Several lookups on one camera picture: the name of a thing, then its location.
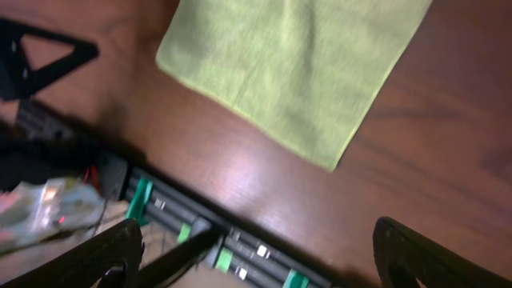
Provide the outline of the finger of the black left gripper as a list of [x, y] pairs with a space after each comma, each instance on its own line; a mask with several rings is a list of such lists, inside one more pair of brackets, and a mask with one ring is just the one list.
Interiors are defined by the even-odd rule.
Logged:
[[99, 55], [98, 46], [1, 19], [1, 99], [27, 100]]

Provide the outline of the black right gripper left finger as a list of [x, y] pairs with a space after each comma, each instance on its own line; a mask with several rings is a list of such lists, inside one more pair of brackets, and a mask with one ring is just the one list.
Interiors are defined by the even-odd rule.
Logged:
[[142, 233], [129, 218], [2, 287], [91, 287], [116, 266], [123, 268], [118, 286], [134, 287], [141, 260]]

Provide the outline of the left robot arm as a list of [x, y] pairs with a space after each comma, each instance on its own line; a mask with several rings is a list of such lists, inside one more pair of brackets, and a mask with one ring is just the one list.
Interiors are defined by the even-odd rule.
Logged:
[[[70, 46], [71, 52], [41, 68], [29, 62], [27, 36]], [[98, 134], [63, 118], [35, 95], [98, 56], [96, 44], [1, 20], [1, 100], [19, 104], [14, 125], [1, 125], [1, 188], [21, 182], [43, 184], [50, 178], [77, 176], [107, 199], [120, 199], [130, 165]]]

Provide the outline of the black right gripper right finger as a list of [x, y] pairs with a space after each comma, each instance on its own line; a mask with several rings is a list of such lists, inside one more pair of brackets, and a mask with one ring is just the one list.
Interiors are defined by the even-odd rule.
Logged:
[[389, 217], [373, 232], [374, 261], [384, 287], [511, 288], [511, 281], [440, 246]]

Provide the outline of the light green cloth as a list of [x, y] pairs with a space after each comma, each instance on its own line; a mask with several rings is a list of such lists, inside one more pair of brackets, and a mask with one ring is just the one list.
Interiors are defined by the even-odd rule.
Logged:
[[158, 67], [334, 170], [428, 0], [184, 0]]

